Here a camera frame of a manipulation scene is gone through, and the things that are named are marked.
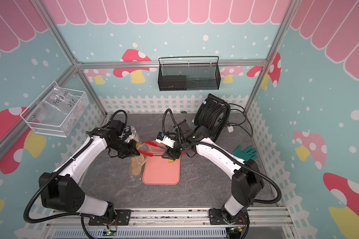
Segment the red kitchen tongs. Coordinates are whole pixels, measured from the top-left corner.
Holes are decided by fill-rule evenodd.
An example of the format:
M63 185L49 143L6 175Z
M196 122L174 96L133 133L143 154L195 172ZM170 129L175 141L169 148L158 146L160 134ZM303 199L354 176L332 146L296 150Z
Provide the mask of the red kitchen tongs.
M167 147L152 141L143 141L143 144L138 147L138 152L144 156L163 156Z

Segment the clear resealable bag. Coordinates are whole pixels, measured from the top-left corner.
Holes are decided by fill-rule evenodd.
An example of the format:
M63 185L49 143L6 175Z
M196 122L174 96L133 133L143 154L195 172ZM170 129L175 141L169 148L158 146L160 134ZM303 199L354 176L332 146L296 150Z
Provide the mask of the clear resealable bag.
M151 147L145 143L137 144L138 151L151 152ZM132 180L136 180L141 176L142 167L147 161L147 156L140 153L139 156L134 156L131 158L131 164L129 167L129 176Z

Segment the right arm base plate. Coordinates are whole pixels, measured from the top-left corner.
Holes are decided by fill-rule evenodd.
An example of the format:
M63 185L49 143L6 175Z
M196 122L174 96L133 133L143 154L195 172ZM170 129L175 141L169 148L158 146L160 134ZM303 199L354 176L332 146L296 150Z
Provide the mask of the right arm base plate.
M211 225L249 225L250 220L247 210L240 210L235 216L230 215L225 209L212 208L208 210L209 223Z

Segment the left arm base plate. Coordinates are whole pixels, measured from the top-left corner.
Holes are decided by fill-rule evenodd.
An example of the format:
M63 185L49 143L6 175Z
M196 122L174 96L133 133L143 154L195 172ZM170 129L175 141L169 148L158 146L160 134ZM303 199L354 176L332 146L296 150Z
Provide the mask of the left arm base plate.
M115 224L117 226L127 226L131 219L131 210L114 210L113 213L106 212L104 216L95 216L89 219L90 226L105 226Z

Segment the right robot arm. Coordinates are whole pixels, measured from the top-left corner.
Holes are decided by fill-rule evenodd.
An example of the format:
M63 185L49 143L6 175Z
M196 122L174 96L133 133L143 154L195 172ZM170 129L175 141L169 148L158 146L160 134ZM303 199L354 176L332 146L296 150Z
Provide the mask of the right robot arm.
M156 142L165 145L163 158L179 159L182 153L192 150L207 158L231 179L231 195L221 209L210 209L211 224L248 224L247 208L253 203L275 204L281 200L280 187L259 171L253 159L241 159L219 147L204 126L190 129L186 120L174 127L176 132L160 131ZM267 181L276 190L274 199L258 199L257 195Z

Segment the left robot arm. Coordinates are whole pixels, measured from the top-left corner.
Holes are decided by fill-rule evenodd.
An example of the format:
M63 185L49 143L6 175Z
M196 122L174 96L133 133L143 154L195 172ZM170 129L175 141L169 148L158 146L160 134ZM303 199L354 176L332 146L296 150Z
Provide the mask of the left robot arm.
M73 156L54 172L46 172L40 176L39 189L24 210L25 222L36 224L66 216L88 217L104 224L116 220L113 203L86 195L79 184L95 158L106 149L115 150L120 159L138 156L140 153L137 150L135 130L124 122L113 119L86 134L86 141ZM45 208L58 210L60 214L33 219L30 212L38 198Z

